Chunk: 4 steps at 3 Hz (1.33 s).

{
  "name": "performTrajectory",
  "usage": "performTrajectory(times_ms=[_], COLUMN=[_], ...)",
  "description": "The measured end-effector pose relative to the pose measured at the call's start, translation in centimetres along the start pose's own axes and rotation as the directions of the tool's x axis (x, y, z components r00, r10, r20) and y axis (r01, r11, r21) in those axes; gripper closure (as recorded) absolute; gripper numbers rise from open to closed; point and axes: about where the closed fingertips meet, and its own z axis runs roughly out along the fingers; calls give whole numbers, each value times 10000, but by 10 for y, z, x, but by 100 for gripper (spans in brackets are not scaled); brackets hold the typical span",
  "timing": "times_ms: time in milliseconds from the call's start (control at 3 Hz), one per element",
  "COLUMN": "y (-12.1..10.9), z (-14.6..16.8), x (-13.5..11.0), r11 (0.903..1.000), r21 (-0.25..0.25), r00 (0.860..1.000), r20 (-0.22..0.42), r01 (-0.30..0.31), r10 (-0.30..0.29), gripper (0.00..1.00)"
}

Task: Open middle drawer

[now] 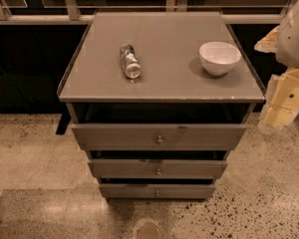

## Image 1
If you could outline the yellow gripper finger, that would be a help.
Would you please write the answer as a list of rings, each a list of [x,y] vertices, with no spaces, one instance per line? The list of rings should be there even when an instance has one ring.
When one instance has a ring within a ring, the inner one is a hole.
[[[258,128],[273,133],[290,125],[299,114],[299,69],[288,68],[281,76],[272,75]]]
[[[277,34],[278,27],[275,27],[265,37],[263,37],[255,44],[254,49],[262,53],[275,53],[277,51]]]

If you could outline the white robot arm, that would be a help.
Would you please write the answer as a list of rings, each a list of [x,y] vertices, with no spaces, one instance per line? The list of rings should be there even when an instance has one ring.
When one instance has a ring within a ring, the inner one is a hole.
[[[259,117],[259,129],[272,133],[291,124],[299,114],[299,0],[254,49],[274,53],[276,61],[287,67],[281,76],[271,76]]]

